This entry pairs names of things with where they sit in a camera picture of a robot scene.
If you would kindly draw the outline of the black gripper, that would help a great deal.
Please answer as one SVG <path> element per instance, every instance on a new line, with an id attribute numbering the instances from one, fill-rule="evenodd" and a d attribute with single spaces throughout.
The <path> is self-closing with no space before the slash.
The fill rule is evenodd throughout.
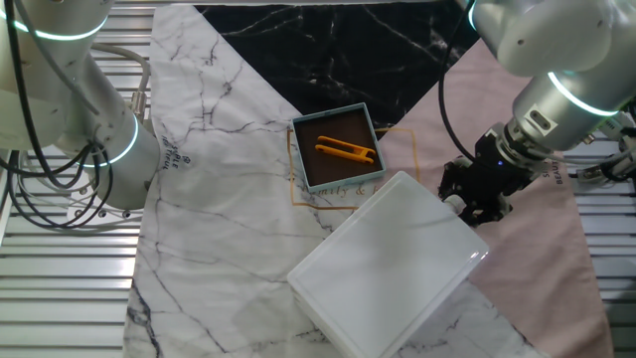
<path id="1" fill-rule="evenodd" d="M 475 192 L 475 185 L 469 175 L 470 168 L 478 184 L 486 193 L 510 196 L 523 190 L 534 180 L 535 173 L 516 166 L 505 156 L 493 135 L 483 135 L 475 144 L 475 162 L 465 157 L 457 157 L 443 166 L 443 175 L 438 186 L 439 197 L 459 195 L 465 197 Z M 459 218 L 470 227 L 499 222 L 512 211 L 506 197 L 499 196 L 485 202 L 468 205 Z"/>

